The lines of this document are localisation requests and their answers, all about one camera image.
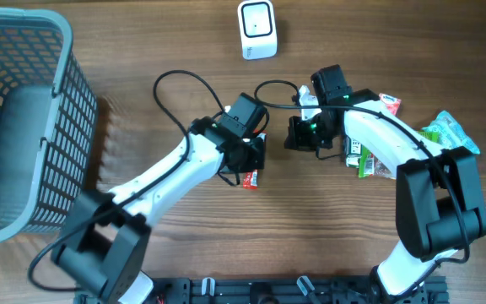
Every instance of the wooden table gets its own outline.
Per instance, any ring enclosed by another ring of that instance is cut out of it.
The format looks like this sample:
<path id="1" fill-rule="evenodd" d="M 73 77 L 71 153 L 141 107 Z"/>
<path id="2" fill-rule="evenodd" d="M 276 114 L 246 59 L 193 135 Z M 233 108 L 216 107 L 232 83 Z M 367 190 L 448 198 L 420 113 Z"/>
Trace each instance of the wooden table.
<path id="1" fill-rule="evenodd" d="M 415 128 L 439 110 L 452 113 L 483 151 L 486 199 L 485 1 L 278 0 L 278 54 L 250 62 L 240 54 L 235 0 L 39 2 L 21 6 L 67 17 L 73 51 L 101 100 L 90 187 L 126 182 L 181 140 L 151 97 L 161 73 L 198 73 L 229 105 L 263 80 L 309 85 L 312 73 L 338 63 L 355 90 L 402 98 L 399 117 Z M 159 91 L 184 124 L 218 110 L 189 77 L 170 77 Z M 293 92 L 272 86 L 262 93 L 286 104 Z M 155 229 L 144 270 L 192 278 L 367 274 L 387 257 L 398 239 L 395 182 L 358 179 L 339 160 L 284 149 L 295 114 L 271 110 L 259 189 L 229 187 L 217 177 L 192 189 Z M 72 295 L 38 291 L 25 278 L 32 257 L 52 238 L 22 235 L 0 244 L 1 303 L 70 302 Z M 452 303 L 486 303 L 486 237 L 473 243 L 467 264 L 448 264 L 437 274 L 447 275 Z M 72 284 L 49 263 L 37 275 L 46 284 Z"/>

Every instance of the bin bottom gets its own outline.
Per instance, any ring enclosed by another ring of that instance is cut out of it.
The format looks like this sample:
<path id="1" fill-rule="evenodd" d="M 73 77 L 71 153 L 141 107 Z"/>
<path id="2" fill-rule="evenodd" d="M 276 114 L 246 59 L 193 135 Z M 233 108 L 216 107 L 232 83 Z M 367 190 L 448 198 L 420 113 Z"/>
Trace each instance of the bin bottom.
<path id="1" fill-rule="evenodd" d="M 30 190 L 50 104 L 51 86 L 47 85 L 18 87 L 3 101 L 0 113 L 0 229 L 16 221 L 29 200 L 36 203 L 36 193 L 30 198 Z M 20 219 L 24 225 L 30 216 Z"/>

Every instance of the gray bin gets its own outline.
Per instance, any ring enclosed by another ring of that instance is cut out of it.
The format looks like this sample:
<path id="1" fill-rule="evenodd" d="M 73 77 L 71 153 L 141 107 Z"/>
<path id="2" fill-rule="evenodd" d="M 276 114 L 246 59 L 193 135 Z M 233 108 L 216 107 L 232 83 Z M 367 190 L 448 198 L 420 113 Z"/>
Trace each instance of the gray bin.
<path id="1" fill-rule="evenodd" d="M 0 8 L 0 242 L 62 227 L 81 191 L 97 100 L 48 10 Z"/>

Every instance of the snack package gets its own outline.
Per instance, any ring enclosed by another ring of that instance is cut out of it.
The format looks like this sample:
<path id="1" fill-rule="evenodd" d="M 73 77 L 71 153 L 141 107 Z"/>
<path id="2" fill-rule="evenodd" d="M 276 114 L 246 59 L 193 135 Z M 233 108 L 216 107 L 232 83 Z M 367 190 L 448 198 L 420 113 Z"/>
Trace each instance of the snack package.
<path id="1" fill-rule="evenodd" d="M 440 134 L 438 132 L 418 131 L 418 133 L 432 142 L 439 142 Z M 359 160 L 359 178 L 367 176 L 382 176 L 393 179 L 392 172 L 387 169 L 386 165 L 376 159 L 367 148 L 363 147 Z"/>
<path id="2" fill-rule="evenodd" d="M 438 144 L 446 149 L 454 149 L 464 146 L 474 154 L 480 154 L 478 146 L 462 130 L 461 125 L 447 112 L 442 111 L 424 131 L 437 132 L 440 134 Z"/>
<path id="3" fill-rule="evenodd" d="M 401 100 L 397 97 L 388 94 L 380 93 L 380 100 L 383 102 L 387 110 L 393 115 L 397 114 L 398 108 L 401 106 Z M 359 168 L 361 156 L 363 154 L 362 145 L 359 141 L 353 140 L 350 137 L 344 137 L 344 159 L 346 166 L 350 168 Z"/>
<path id="4" fill-rule="evenodd" d="M 265 143 L 266 135 L 267 133 L 262 132 L 258 135 L 258 137 L 261 138 Z M 243 188 L 251 190 L 258 189 L 258 170 L 245 173 L 245 178 L 243 179 Z"/>

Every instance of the robotic arm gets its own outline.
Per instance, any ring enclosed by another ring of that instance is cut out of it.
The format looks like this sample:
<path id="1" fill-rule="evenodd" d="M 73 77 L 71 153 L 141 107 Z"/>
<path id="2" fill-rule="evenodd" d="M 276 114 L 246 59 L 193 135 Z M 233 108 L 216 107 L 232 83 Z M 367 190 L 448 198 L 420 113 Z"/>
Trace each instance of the robotic arm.
<path id="1" fill-rule="evenodd" d="M 451 197 L 440 200 L 435 197 L 435 186 L 444 187 L 435 168 L 413 140 L 391 122 L 402 126 L 423 143 L 447 172 L 459 200 L 470 242 L 486 234 L 486 211 L 475 158 L 467 149 L 442 150 L 438 144 L 419 136 L 389 114 L 370 90 L 352 92 L 339 66 L 322 69 L 311 79 L 317 98 L 300 98 L 300 106 L 331 107 L 321 111 L 304 109 L 302 117 L 291 117 L 285 147 L 330 149 L 334 137 L 346 134 L 360 141 L 394 172 L 397 177 L 397 231 L 401 241 L 389 258 L 373 268 L 368 292 L 369 303 L 394 302 L 395 296 L 410 289 L 432 269 L 435 261 L 453 255 L 462 248 L 463 242 Z M 390 120 L 350 106 L 381 112 Z M 95 225 L 90 225 L 56 247 L 51 260 L 103 302 L 143 302 L 154 288 L 153 281 L 140 272 L 151 229 L 190 189 L 220 169 L 227 167 L 233 172 L 247 172 L 263 168 L 262 140 L 243 138 L 253 137 L 252 130 L 264 113 L 263 103 L 241 94 L 219 121 L 210 117 L 194 121 L 189 132 L 187 160 L 124 209 L 98 223 L 118 229 L 113 241 L 97 231 Z M 133 198 L 135 193 L 179 161 L 185 149 L 186 140 L 183 140 L 141 176 L 112 188 L 108 193 L 83 192 L 68 215 L 62 234 Z"/>

